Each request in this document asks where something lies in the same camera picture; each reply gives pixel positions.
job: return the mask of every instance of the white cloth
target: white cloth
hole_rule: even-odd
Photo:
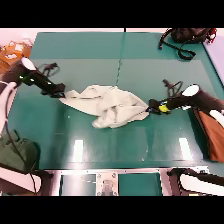
[[[134,94],[117,86],[88,86],[81,94],[75,90],[65,93],[60,101],[87,114],[98,116],[95,128],[116,128],[135,120],[145,119],[148,105]]]

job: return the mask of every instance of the green table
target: green table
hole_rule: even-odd
[[[36,66],[56,62],[60,73],[51,80],[63,82],[66,91],[83,91],[88,85],[115,85],[123,47],[118,87],[145,102],[167,97],[162,80],[197,83],[224,99],[223,87],[201,44],[187,45],[197,52],[191,62],[175,50],[157,49],[158,33],[39,33],[31,60]],[[150,115],[117,129],[95,129],[94,116],[79,112],[57,99],[42,96],[37,87],[20,87],[9,115],[9,127],[40,147],[40,169],[109,169],[208,165],[224,176],[224,166],[210,162],[206,138],[190,110],[171,115]],[[179,143],[186,138],[192,160]],[[83,140],[83,160],[74,162],[74,144]]]

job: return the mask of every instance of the green bag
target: green bag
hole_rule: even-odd
[[[31,172],[37,165],[38,150],[36,146],[28,139],[19,139],[15,131],[11,131],[10,135],[26,163],[24,164],[8,135],[5,134],[0,138],[0,167],[21,171],[22,173]]]

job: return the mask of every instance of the yellow tag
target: yellow tag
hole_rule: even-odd
[[[167,112],[167,111],[170,111],[170,110],[166,107],[165,104],[162,105],[162,106],[159,106],[159,109],[160,109],[160,111],[162,111],[163,113],[165,113],[165,112]]]

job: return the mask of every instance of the black cable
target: black cable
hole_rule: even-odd
[[[8,137],[9,137],[9,140],[12,143],[16,153],[18,154],[18,156],[21,158],[21,160],[23,161],[24,165],[26,166],[26,161],[23,159],[21,153],[19,152],[19,150],[17,149],[15,143],[13,142],[12,137],[11,137],[11,135],[9,133],[9,128],[8,128],[8,113],[7,113],[7,109],[8,109],[9,98],[10,98],[12,93],[13,93],[13,90],[10,91],[10,93],[9,93],[9,95],[7,97],[7,100],[6,100],[6,106],[5,106],[5,118],[6,118],[6,120],[5,120],[5,129],[6,129],[6,133],[7,133]],[[30,177],[31,177],[31,179],[33,181],[34,196],[37,196],[37,190],[36,190],[36,185],[35,185],[35,181],[34,181],[33,175],[31,174],[31,172],[29,172],[29,174],[30,174]]]

